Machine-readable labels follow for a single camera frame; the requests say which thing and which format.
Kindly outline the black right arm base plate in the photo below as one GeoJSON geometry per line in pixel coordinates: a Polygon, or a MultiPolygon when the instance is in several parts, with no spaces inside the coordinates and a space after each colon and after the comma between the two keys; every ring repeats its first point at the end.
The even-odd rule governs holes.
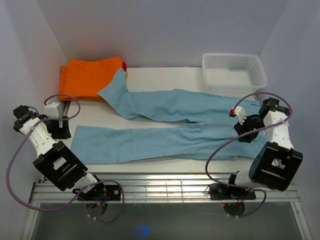
{"type": "Polygon", "coordinates": [[[226,186],[220,183],[209,185],[208,192],[211,200],[255,200],[256,194],[242,188],[226,186]]]}

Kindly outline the light blue trousers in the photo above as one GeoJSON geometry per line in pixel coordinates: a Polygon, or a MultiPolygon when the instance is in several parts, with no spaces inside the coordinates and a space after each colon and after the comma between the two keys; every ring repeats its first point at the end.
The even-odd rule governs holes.
{"type": "Polygon", "coordinates": [[[120,164],[156,158],[217,160],[255,158],[266,143],[260,133],[250,143],[236,140],[229,111],[238,99],[183,89],[130,91],[119,69],[99,95],[122,118],[163,127],[114,129],[79,125],[72,152],[85,164],[120,164]]]}

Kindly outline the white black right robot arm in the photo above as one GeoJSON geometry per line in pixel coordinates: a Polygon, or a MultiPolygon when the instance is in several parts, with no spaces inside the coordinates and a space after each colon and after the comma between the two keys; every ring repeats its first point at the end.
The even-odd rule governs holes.
{"type": "Polygon", "coordinates": [[[244,187],[285,191],[303,161],[303,154],[294,149],[290,140],[289,124],[285,120],[290,110],[279,102],[271,97],[265,99],[254,115],[247,115],[240,106],[230,110],[230,116],[238,118],[234,129],[240,142],[253,142],[258,137],[257,129],[263,129],[267,138],[249,170],[237,171],[229,177],[225,191],[232,199],[242,195],[244,187]]]}

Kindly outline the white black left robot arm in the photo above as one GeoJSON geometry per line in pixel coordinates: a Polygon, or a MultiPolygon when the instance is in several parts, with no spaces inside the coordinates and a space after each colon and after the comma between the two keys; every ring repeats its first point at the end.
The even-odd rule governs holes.
{"type": "Polygon", "coordinates": [[[16,117],[13,129],[28,136],[36,151],[34,167],[59,190],[72,190],[85,200],[100,200],[106,195],[106,187],[99,178],[88,173],[88,168],[62,142],[55,141],[54,119],[39,122],[45,117],[38,115],[26,105],[13,110],[16,117]]]}

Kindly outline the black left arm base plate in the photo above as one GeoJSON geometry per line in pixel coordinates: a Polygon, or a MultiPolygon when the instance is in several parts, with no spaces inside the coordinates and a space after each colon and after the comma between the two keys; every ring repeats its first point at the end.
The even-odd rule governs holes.
{"type": "Polygon", "coordinates": [[[121,189],[118,185],[98,184],[95,185],[87,193],[81,192],[78,201],[119,201],[121,199],[121,189]]]}

